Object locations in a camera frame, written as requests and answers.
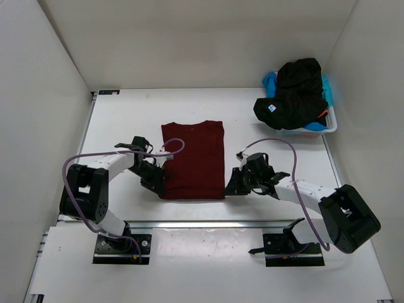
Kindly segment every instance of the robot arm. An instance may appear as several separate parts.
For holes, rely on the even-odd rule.
[[[304,181],[294,182],[288,173],[275,173],[265,153],[251,156],[239,153],[237,158],[241,166],[233,169],[224,192],[226,196],[247,195],[254,191],[300,204],[297,186],[304,205],[323,216],[323,219],[311,220],[320,238],[334,243],[344,253],[354,252],[381,228],[379,220],[350,185],[332,189]],[[318,242],[307,220],[295,224],[292,233],[301,244]]]
[[[146,139],[135,136],[131,144],[116,145],[116,154],[104,156],[89,165],[70,166],[68,183],[85,218],[95,230],[103,230],[118,236],[131,234],[129,224],[108,210],[108,183],[126,169],[141,177],[142,186],[154,193],[163,194],[162,166],[170,157],[158,157],[151,163],[146,161],[143,155],[119,153],[127,149],[147,152],[150,146]],[[66,188],[63,190],[59,209],[63,215],[80,219]],[[115,239],[108,234],[104,234],[105,240],[117,251],[127,251],[130,247],[130,241]]]

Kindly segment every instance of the white table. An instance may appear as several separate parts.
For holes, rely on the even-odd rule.
[[[223,121],[226,182],[235,154],[258,139],[276,136],[253,112],[257,88],[121,90],[97,97],[83,153],[109,151],[144,136],[162,144],[161,124]],[[322,138],[287,138],[297,149],[297,178],[335,187]],[[290,172],[292,152],[264,142],[276,171]],[[88,163],[94,159],[83,159]],[[125,172],[110,183],[109,208],[124,220],[281,220],[302,217],[299,206],[249,195],[224,201],[162,201]],[[390,299],[372,244],[352,255],[334,247],[326,266],[266,268],[260,229],[153,230],[148,266],[92,264],[95,234],[81,223],[51,228],[31,288],[48,302],[376,302]]]
[[[155,149],[162,145],[161,125],[170,122],[195,124],[223,121],[225,130],[225,181],[239,166],[235,154],[275,132],[259,122],[253,106],[264,97],[260,88],[121,90],[119,95],[99,95],[83,145],[83,153],[110,151],[117,143],[130,143],[144,136]],[[335,187],[336,181],[322,138],[287,138],[298,149],[298,179]],[[277,142],[262,142],[248,150],[266,152],[275,171],[290,172],[290,148]],[[94,158],[83,158],[89,163]],[[278,220],[301,217],[293,203],[267,196],[229,197],[224,201],[163,201],[140,185],[140,179],[125,171],[110,183],[109,208],[124,220]]]

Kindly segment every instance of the maroon t-shirt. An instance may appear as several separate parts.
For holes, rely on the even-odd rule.
[[[194,125],[162,125],[164,142],[180,138],[185,148],[164,163],[163,199],[224,199],[224,129],[221,121]],[[173,141],[165,150],[174,152],[181,143]]]

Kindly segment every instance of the black mounting plate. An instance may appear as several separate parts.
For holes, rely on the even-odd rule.
[[[285,243],[287,243],[287,236],[285,234],[263,234],[263,239],[266,267],[325,265],[321,247],[318,243],[310,243],[309,246],[297,256],[285,259],[269,259],[268,255],[276,256],[293,254],[295,251],[292,251],[287,245],[285,245]]]
[[[117,252],[104,241],[105,238],[103,235],[97,236],[93,256],[93,264],[148,265],[150,260],[150,249],[152,246],[152,235],[131,234],[130,237],[134,238],[139,244],[140,252],[142,255],[141,264],[139,264],[139,258],[133,258],[132,249],[124,254],[121,252]]]

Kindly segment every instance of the cable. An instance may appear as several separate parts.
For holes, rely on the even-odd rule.
[[[245,147],[245,149],[242,150],[242,152],[246,151],[247,148],[250,148],[253,145],[255,145],[255,144],[259,143],[259,142],[262,142],[262,141],[280,141],[280,142],[286,143],[292,149],[292,152],[293,152],[293,155],[294,155],[294,163],[293,163],[293,169],[292,169],[292,181],[293,181],[293,185],[294,185],[295,192],[296,192],[296,195],[297,195],[297,199],[299,200],[299,203],[300,203],[300,205],[302,207],[304,215],[306,216],[306,220],[307,220],[307,222],[309,222],[311,230],[313,231],[314,235],[316,236],[318,242],[324,248],[325,251],[330,251],[330,244],[329,243],[325,244],[324,241],[322,240],[322,238],[320,237],[320,235],[318,234],[318,231],[316,230],[316,228],[315,228],[315,226],[314,226],[314,224],[313,224],[313,222],[312,222],[312,220],[310,218],[310,215],[307,212],[306,206],[304,205],[303,198],[302,198],[302,195],[300,194],[299,188],[297,187],[296,177],[295,177],[296,166],[297,166],[296,149],[288,141],[278,139],[278,138],[265,138],[265,139],[260,139],[260,140],[257,140],[255,142],[252,142],[250,145],[247,145]]]
[[[151,150],[148,150],[148,151],[147,151],[148,153],[152,153],[152,151],[153,151],[153,149],[154,149],[154,146],[153,146],[153,145],[150,144],[150,146],[151,146]],[[153,165],[155,165],[157,160],[156,160],[155,157],[152,157],[152,159],[153,159]]]
[[[115,234],[111,234],[109,232],[106,232],[103,229],[95,229],[91,226],[89,220],[85,217],[83,211],[81,210],[79,204],[77,203],[76,198],[74,197],[73,192],[71,191],[69,182],[68,182],[68,175],[66,173],[66,170],[68,168],[68,165],[71,161],[78,159],[78,158],[85,158],[85,157],[95,157],[95,156],[107,156],[107,155],[115,155],[116,153],[119,154],[123,154],[123,153],[134,153],[137,155],[144,155],[146,157],[166,157],[166,156],[173,156],[179,152],[181,152],[184,147],[185,147],[185,142],[179,138],[174,138],[171,140],[168,140],[164,145],[166,145],[168,142],[171,141],[179,141],[182,143],[182,146],[180,149],[172,152],[172,153],[164,153],[164,154],[158,154],[158,155],[154,155],[151,153],[144,153],[142,151],[136,151],[136,150],[120,150],[120,151],[107,151],[104,153],[82,153],[81,155],[75,155],[72,156],[70,158],[68,158],[64,163],[63,163],[63,167],[62,167],[62,178],[63,178],[63,183],[64,183],[64,187],[66,188],[66,192],[68,193],[68,196],[74,206],[74,208],[76,208],[77,214],[79,215],[79,217],[83,220],[84,224],[88,227],[88,229],[90,229],[92,232],[94,233],[103,233],[105,235],[111,236],[113,238],[117,238],[117,239],[127,239],[130,240],[134,243],[134,245],[136,246],[136,248],[138,249],[139,252],[139,262],[141,263],[141,253],[140,253],[140,247],[139,244],[136,242],[136,240],[134,240],[132,237],[126,236],[126,235],[115,235]]]
[[[265,257],[265,259],[283,259],[283,258],[290,258],[290,257],[296,257],[298,254],[303,253],[306,248],[308,248],[310,243],[307,243],[300,251],[294,252],[293,254],[279,254],[277,256],[270,256],[270,257]]]
[[[136,246],[135,246],[135,245],[131,245],[131,247],[133,248],[132,259],[136,259]]]

